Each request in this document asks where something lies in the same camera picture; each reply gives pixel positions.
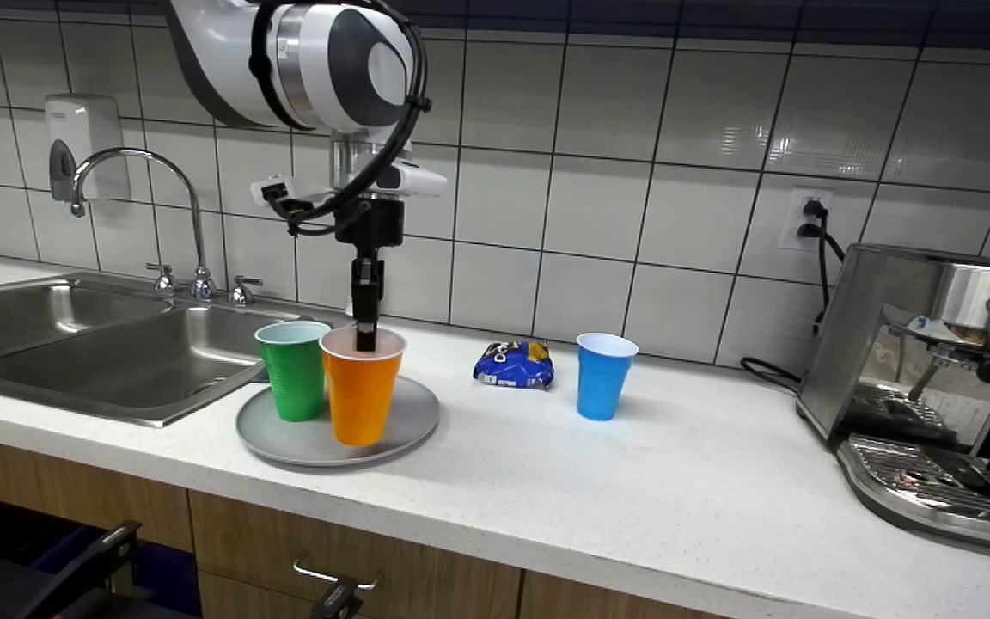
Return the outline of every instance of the sink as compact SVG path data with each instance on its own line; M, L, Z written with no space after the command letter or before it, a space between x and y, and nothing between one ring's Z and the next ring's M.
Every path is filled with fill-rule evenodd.
M0 290L0 396L165 425L248 385L262 305L162 305L145 284L49 278Z
M252 380L253 330L291 314L185 305L0 354L0 396L165 425Z
M29 346L162 314L153 297L100 278L43 278L0 290L0 351Z

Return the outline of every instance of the silver tray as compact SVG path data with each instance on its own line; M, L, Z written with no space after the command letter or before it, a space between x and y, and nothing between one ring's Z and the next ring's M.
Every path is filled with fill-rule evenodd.
M327 409L317 420L285 422L273 409L270 387L245 402L232 425L252 455L285 466L363 466L418 447L438 422L436 396L412 380L396 379L393 416L385 440L375 447L343 447L334 440Z

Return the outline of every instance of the blue cup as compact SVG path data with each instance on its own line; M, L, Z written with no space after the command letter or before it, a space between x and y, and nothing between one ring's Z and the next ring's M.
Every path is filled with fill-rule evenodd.
M612 420L623 402L637 344L614 332L582 332L576 340L576 412Z

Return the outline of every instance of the espresso machine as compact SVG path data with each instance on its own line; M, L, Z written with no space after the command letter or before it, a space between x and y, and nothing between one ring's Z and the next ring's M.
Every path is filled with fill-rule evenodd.
M990 543L990 261L849 246L798 409L873 511Z

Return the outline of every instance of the blue snack package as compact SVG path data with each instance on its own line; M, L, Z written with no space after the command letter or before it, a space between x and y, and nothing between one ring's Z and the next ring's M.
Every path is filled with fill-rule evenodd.
M482 362L475 362L469 379L502 387L550 387L554 385L554 356L539 340L497 340L487 344Z

